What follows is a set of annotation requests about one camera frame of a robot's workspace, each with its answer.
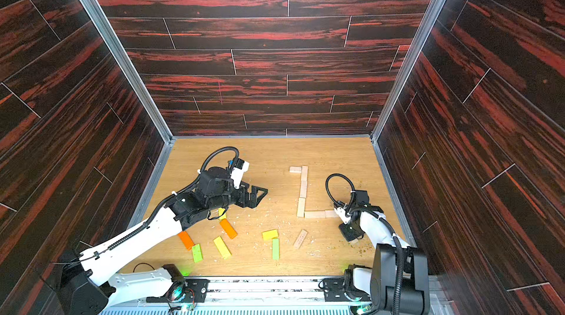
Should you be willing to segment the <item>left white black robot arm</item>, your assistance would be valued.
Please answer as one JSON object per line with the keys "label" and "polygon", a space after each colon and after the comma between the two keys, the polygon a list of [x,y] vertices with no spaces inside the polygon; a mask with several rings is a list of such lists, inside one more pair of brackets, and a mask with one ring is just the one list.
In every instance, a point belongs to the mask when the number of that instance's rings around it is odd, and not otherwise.
{"label": "left white black robot arm", "polygon": [[122,267],[213,211],[231,205],[256,208],[268,189],[243,181],[249,163],[235,147],[212,152],[193,182],[161,200],[147,219],[81,253],[65,252],[55,289],[63,313],[100,314],[111,306],[143,298],[180,303],[189,290],[185,276],[173,264],[148,272],[122,273]]}

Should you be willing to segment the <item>short natural wood block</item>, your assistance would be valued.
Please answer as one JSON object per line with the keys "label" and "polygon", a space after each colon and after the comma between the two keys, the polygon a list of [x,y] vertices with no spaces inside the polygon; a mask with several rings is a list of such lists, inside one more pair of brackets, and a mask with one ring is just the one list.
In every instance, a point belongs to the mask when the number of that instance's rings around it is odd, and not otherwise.
{"label": "short natural wood block", "polygon": [[293,174],[301,174],[302,173],[302,167],[301,166],[291,166],[289,168],[289,172],[293,173]]}

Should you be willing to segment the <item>orange block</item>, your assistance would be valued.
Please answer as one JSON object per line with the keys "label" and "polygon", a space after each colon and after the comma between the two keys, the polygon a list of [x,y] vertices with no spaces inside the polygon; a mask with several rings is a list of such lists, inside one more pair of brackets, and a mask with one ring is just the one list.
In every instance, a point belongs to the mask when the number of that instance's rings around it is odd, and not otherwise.
{"label": "orange block", "polygon": [[185,246],[185,248],[187,250],[192,250],[192,248],[195,246],[195,243],[190,237],[190,235],[186,231],[182,231],[181,233],[178,234],[178,236],[182,241],[183,245]]}
{"label": "orange block", "polygon": [[235,228],[231,225],[231,223],[229,223],[227,219],[221,219],[219,224],[230,239],[234,239],[238,236]]}

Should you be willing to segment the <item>natural wood block body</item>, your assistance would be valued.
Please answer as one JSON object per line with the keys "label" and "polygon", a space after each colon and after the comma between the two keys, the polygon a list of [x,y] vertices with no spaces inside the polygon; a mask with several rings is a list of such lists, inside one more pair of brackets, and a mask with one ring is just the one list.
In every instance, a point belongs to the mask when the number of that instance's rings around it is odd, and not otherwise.
{"label": "natural wood block body", "polygon": [[297,203],[297,217],[303,218],[305,216],[305,198],[299,198]]}

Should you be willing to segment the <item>light green block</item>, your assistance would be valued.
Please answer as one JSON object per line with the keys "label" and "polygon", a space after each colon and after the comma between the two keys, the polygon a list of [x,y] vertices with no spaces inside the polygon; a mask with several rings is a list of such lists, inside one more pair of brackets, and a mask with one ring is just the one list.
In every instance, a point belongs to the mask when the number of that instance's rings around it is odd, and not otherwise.
{"label": "light green block", "polygon": [[278,261],[280,259],[280,240],[279,238],[272,239],[272,259]]}
{"label": "light green block", "polygon": [[200,262],[203,261],[202,248],[201,248],[200,244],[195,244],[191,248],[191,252],[192,252],[192,255],[193,255],[194,263],[200,263]]}

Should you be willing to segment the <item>short yellow block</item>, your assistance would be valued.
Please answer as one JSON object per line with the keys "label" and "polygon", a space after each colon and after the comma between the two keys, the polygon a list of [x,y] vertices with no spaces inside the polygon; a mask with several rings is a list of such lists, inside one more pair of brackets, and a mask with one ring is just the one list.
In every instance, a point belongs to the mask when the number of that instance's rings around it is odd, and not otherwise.
{"label": "short yellow block", "polygon": [[275,238],[279,238],[279,233],[278,230],[274,229],[274,230],[270,230],[270,231],[264,231],[262,232],[262,238],[263,241],[269,241]]}

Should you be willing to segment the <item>natural wood block diagonal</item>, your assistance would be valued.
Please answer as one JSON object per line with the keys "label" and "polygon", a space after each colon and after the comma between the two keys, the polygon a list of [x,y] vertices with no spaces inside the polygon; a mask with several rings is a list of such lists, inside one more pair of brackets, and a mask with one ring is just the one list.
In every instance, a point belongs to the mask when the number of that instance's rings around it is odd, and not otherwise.
{"label": "natural wood block diagonal", "polygon": [[313,210],[304,212],[306,219],[325,219],[326,213],[323,210]]}

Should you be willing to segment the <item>natural wood block printed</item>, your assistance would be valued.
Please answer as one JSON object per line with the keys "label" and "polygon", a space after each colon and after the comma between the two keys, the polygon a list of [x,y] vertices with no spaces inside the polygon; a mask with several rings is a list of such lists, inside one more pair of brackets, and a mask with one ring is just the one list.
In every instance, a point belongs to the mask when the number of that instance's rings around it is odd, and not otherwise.
{"label": "natural wood block printed", "polygon": [[295,249],[300,249],[300,247],[303,245],[304,240],[306,239],[308,235],[308,232],[306,230],[301,230],[299,232],[299,235],[297,236],[293,246]]}

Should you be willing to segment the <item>light green block centre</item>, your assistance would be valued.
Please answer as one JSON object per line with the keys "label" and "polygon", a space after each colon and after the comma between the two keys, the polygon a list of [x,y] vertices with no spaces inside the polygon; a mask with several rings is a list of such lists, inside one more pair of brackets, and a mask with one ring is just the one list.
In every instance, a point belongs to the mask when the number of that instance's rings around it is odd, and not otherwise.
{"label": "light green block centre", "polygon": [[280,240],[279,238],[272,239],[272,259],[278,261],[280,259]]}

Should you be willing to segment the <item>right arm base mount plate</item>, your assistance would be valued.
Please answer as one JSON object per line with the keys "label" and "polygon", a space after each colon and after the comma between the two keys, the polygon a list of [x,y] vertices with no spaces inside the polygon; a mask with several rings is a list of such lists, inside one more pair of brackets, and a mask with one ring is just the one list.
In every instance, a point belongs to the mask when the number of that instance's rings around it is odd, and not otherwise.
{"label": "right arm base mount plate", "polygon": [[326,303],[361,302],[371,301],[370,296],[354,287],[352,281],[345,281],[345,277],[323,278],[318,287],[322,290]]}

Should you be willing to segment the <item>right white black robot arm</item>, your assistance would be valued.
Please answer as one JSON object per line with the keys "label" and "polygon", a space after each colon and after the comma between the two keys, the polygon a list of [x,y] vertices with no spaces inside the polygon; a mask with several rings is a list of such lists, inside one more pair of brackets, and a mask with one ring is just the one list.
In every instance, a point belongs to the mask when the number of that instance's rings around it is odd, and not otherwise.
{"label": "right white black robot arm", "polygon": [[[350,186],[350,201],[337,200],[330,192],[330,180],[341,178]],[[373,266],[350,265],[340,286],[330,279],[322,284],[328,297],[343,295],[351,302],[367,302],[350,307],[351,314],[428,314],[431,296],[428,258],[424,251],[403,240],[378,206],[369,203],[366,191],[357,189],[351,179],[334,173],[327,177],[325,189],[341,219],[339,229],[346,241],[367,236],[375,248]]]}

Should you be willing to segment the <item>natural wood block neck top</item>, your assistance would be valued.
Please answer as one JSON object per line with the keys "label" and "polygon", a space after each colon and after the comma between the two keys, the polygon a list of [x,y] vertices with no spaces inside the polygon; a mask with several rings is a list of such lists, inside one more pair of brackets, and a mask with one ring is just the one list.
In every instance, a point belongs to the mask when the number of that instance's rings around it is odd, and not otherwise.
{"label": "natural wood block neck top", "polygon": [[302,166],[302,168],[301,168],[301,181],[307,181],[307,180],[308,180],[308,167]]}

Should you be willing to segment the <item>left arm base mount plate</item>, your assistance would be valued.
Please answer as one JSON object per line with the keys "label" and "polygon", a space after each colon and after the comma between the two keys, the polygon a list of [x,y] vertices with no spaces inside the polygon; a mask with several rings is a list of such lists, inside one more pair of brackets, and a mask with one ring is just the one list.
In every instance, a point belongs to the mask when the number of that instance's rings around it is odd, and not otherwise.
{"label": "left arm base mount plate", "polygon": [[186,278],[175,281],[172,287],[161,297],[147,297],[147,303],[197,304],[204,303],[210,281],[205,278]]}

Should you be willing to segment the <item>orange block lower left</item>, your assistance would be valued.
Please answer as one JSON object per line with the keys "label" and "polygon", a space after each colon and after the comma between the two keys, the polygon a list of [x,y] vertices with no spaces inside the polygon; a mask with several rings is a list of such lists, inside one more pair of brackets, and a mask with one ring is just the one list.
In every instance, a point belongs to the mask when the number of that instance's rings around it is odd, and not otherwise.
{"label": "orange block lower left", "polygon": [[195,243],[190,237],[190,235],[186,231],[182,231],[181,233],[178,234],[178,236],[182,241],[183,245],[185,246],[185,248],[187,250],[192,250],[192,248],[195,246]]}

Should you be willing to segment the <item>natural wood block neck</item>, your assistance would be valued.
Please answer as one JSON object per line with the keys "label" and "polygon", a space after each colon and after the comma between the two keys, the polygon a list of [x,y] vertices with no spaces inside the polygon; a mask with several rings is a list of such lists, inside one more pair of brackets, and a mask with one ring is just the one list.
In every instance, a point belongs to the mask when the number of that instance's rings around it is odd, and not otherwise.
{"label": "natural wood block neck", "polygon": [[308,180],[308,167],[302,166],[302,168],[301,168],[301,181],[307,181],[307,180]]}
{"label": "natural wood block neck", "polygon": [[307,197],[308,182],[306,180],[301,181],[300,186],[300,198],[305,199]]}

